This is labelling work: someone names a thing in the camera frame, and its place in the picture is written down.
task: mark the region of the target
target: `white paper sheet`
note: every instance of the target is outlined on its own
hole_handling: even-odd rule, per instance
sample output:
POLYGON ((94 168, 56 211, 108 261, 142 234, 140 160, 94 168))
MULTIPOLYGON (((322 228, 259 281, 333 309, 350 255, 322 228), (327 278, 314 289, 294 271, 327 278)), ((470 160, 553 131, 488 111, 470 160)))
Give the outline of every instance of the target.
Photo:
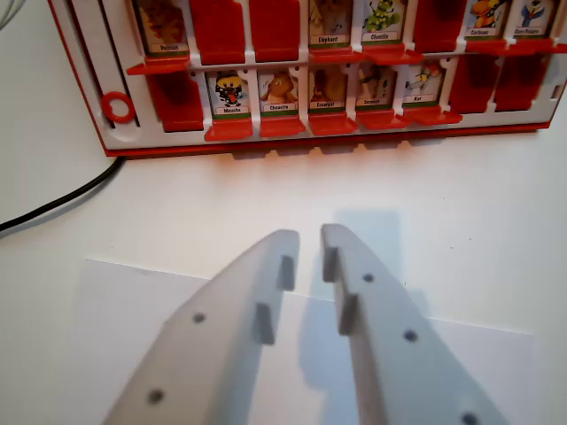
MULTIPOLYGON (((159 333, 206 280, 87 260, 70 318, 50 423, 99 425, 159 333)), ((537 421, 533 336, 432 321, 509 420, 537 421)), ((276 345, 260 361, 250 424, 358 423, 348 340, 330 301, 287 293, 276 345)))

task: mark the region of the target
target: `white table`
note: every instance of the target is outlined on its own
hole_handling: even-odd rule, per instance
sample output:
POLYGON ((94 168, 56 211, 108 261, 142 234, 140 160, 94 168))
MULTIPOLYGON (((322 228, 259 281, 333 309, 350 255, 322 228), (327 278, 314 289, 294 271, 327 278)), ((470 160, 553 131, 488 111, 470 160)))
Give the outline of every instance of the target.
MULTIPOLYGON (((542 423, 563 423, 565 117, 563 100, 553 126, 535 134, 128 162, 88 202, 0 238, 0 423, 43 423, 85 258, 211 277, 265 234, 295 228, 297 291, 328 298, 318 258, 325 222, 357 232, 424 313, 535 334, 542 423)), ((0 34, 0 128, 0 221, 111 163, 45 2, 28 2, 0 34)))

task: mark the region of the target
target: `red flip-down tile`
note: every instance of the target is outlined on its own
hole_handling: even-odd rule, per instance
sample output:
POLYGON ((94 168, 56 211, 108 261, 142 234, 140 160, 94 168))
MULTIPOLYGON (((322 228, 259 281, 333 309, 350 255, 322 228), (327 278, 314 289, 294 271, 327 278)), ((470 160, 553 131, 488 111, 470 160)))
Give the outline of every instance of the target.
POLYGON ((567 53, 567 44, 559 43, 553 48, 553 53, 567 53))
POLYGON ((506 40, 468 40, 467 51, 486 55, 501 56, 506 50, 506 40))
POLYGON ((386 130, 390 128, 405 128, 409 122, 393 109, 385 111, 359 111, 356 119, 370 130, 386 130))
POLYGON ((292 117, 262 118, 260 124, 260 137, 278 137, 283 135, 296 135, 305 131, 299 115, 292 117))
POLYGON ((548 69, 544 56, 506 58, 494 93, 496 111, 528 111, 548 69))
POLYGON ((240 140, 252 135, 252 119, 213 120, 213 126, 206 132, 205 140, 240 140))
POLYGON ((442 111, 441 106, 425 106, 423 108, 407 108, 404 110, 403 118, 416 122, 422 126, 438 126, 441 124, 458 124, 462 120, 462 115, 442 111))
POLYGON ((242 5, 234 0, 190 0, 190 6, 203 65, 243 64, 242 5))
POLYGON ((146 58, 145 62, 126 70, 128 75, 155 75, 185 71, 189 66, 189 56, 181 58, 146 58))
POLYGON ((464 55, 459 58, 449 104, 457 113, 483 113, 493 94, 499 67, 489 55, 464 55))
POLYGON ((423 55, 406 50, 403 42, 385 46, 363 46, 362 53, 376 65, 413 65, 423 60, 423 55))
POLYGON ((186 71, 148 74, 146 80, 165 131, 203 129, 198 85, 186 71))
POLYGON ((507 50, 500 56, 531 56, 536 53, 551 52, 553 40, 541 38, 537 40, 516 40, 516 44, 510 44, 507 50))
POLYGON ((250 0, 250 27, 258 62, 298 60, 299 0, 250 0))
POLYGON ((466 5, 467 0, 419 0, 414 28, 416 50, 454 51, 466 5))
POLYGON ((309 126, 314 135, 348 135, 358 128, 346 112, 310 113, 309 126))
POLYGON ((360 62, 366 56, 350 47, 337 47, 336 49, 311 49, 311 62, 315 64, 345 64, 360 62))

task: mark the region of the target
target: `character card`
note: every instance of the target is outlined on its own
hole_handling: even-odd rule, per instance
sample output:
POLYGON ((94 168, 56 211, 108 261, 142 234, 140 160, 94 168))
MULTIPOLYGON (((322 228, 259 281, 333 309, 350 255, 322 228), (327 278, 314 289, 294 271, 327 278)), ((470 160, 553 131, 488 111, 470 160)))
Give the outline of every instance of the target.
POLYGON ((346 47, 351 40, 353 0, 309 0, 309 47, 346 47))
POLYGON ((340 66, 309 70, 309 113, 342 112, 346 108, 346 75, 340 66))
POLYGON ((356 111, 392 108, 396 73, 389 66, 362 62, 358 69, 359 86, 356 111))
POLYGON ((258 72, 258 89, 262 117, 299 113, 298 82, 287 69, 258 72))
POLYGON ((148 56, 189 54, 183 13, 173 0, 134 0, 134 11, 148 56))
POLYGON ((404 91, 404 108, 435 106, 443 89, 445 70, 438 60, 408 67, 408 80, 404 91))
POLYGON ((215 120, 251 116, 248 84, 238 76, 236 71, 207 73, 206 80, 215 120))
POLYGON ((494 40, 502 37, 511 0, 469 0, 465 19, 466 40, 494 40))
POLYGON ((364 0, 362 44, 401 43, 408 0, 364 0))
POLYGON ((524 5, 516 17, 514 38, 545 38, 553 25, 555 4, 553 0, 518 0, 524 5))

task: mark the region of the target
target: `cartoon character illustration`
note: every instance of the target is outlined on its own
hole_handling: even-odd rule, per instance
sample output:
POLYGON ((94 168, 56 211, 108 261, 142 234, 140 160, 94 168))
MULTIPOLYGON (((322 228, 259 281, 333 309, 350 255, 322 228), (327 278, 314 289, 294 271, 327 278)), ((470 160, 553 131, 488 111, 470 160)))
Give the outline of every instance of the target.
POLYGON ((240 106, 239 100, 244 99, 246 94, 242 90, 242 79, 236 73, 221 73, 216 77, 214 91, 225 106, 240 106))
POLYGON ((315 85, 313 87, 313 97, 311 97, 311 102, 329 101, 329 99, 324 95, 326 85, 327 74, 322 69, 318 69, 315 72, 315 85))
POLYGON ((268 85, 268 90, 261 100, 269 104, 290 104, 295 102, 297 97, 291 93, 293 91, 293 81, 286 71, 274 74, 274 78, 268 85))
POLYGON ((400 14, 393 9, 393 0, 378 0, 376 8, 370 8, 372 14, 364 20, 364 26, 370 33, 382 31, 400 22, 400 14))
POLYGON ((183 13, 170 0, 138 0, 147 25, 164 43, 182 43, 185 36, 183 13))
POLYGON ((524 9, 522 9, 522 16, 524 17, 522 27, 529 27, 534 19, 541 18, 543 16, 546 8, 542 3, 542 0, 532 0, 524 6, 524 9))
POLYGON ((353 0, 310 0, 310 35, 348 34, 353 0))
POLYGON ((410 83, 406 81, 406 92, 408 95, 414 95, 414 90, 419 90, 419 94, 422 95, 425 90, 427 89, 427 85, 431 78, 435 78, 441 74, 441 70, 439 65, 430 64, 430 65, 423 65, 421 71, 418 75, 416 75, 417 80, 415 82, 410 83))
MULTIPOLYGON (((370 66, 370 74, 364 78, 361 78, 360 80, 361 84, 369 84, 371 82, 374 82, 374 88, 372 89, 373 99, 378 98, 378 91, 381 89, 378 83, 380 82, 380 80, 382 80, 382 70, 383 67, 372 64, 370 66)), ((385 89, 386 87, 388 87, 388 80, 384 80, 382 89, 385 89)))
POLYGON ((344 102, 345 94, 346 76, 343 73, 323 69, 315 72, 311 102, 344 102))
POLYGON ((478 0, 470 8, 470 13, 477 18, 475 28, 495 28, 500 20, 498 9, 508 0, 478 0))

